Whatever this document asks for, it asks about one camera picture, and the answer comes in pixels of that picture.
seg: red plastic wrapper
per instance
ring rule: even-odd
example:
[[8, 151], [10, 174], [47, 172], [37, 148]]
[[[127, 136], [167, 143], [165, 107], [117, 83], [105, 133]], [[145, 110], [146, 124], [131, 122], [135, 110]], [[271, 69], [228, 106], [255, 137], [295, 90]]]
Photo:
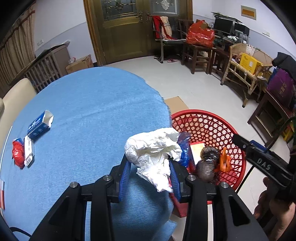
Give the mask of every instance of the red plastic wrapper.
[[25, 148], [22, 139], [18, 138], [12, 142], [12, 157], [15, 160], [15, 164], [23, 169], [25, 161]]
[[209, 28], [201, 28], [205, 21], [199, 21], [190, 26], [188, 34], [186, 36], [186, 42], [188, 44], [200, 45], [204, 47], [212, 48], [213, 41], [215, 40], [215, 31]]

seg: curtain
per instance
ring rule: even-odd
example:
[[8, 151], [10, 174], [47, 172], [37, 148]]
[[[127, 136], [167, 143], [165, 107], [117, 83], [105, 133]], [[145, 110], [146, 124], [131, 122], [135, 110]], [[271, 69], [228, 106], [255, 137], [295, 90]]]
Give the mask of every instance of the curtain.
[[10, 89], [11, 81], [35, 59], [34, 53], [35, 3], [13, 24], [0, 43], [0, 94]]

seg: purple shopping bag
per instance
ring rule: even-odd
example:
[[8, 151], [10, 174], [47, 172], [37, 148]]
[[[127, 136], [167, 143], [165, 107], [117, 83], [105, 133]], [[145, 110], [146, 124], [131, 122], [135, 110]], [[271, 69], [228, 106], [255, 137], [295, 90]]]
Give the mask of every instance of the purple shopping bag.
[[279, 69], [267, 88], [283, 106], [289, 107], [293, 97], [293, 79], [286, 71]]

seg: bolt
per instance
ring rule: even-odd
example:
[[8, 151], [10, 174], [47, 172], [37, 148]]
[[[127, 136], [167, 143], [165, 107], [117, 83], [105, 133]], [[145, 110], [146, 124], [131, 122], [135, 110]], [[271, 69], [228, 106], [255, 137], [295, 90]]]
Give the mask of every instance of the bolt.
[[103, 179], [105, 181], [110, 181], [112, 179], [112, 176], [111, 175], [105, 175], [105, 176], [103, 176]]
[[194, 175], [188, 175], [188, 180], [190, 180], [190, 181], [194, 181], [194, 180], [196, 180], [196, 177], [194, 176]]
[[71, 188], [75, 188], [78, 186], [78, 182], [71, 182], [69, 185]]
[[223, 187], [223, 188], [228, 188], [229, 187], [229, 184], [226, 183], [226, 182], [221, 182], [220, 183], [220, 186]]

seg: curtain trim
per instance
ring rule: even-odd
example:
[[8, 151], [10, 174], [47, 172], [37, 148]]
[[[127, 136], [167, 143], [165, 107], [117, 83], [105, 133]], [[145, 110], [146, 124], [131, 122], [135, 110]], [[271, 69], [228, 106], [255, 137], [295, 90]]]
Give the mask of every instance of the curtain trim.
[[28, 14], [28, 16], [25, 17], [25, 18], [20, 22], [20, 24], [19, 24], [16, 28], [13, 29], [12, 33], [7, 37], [6, 41], [2, 43], [3, 46], [0, 47], [0, 51], [5, 47], [6, 43], [7, 43], [8, 40], [13, 36], [14, 32], [15, 32], [16, 30], [18, 30], [19, 27], [22, 26], [22, 24], [23, 24], [25, 21], [27, 21], [28, 18], [29, 18], [33, 13], [35, 13], [35, 10], [33, 10], [32, 12], [30, 12], [30, 13]]

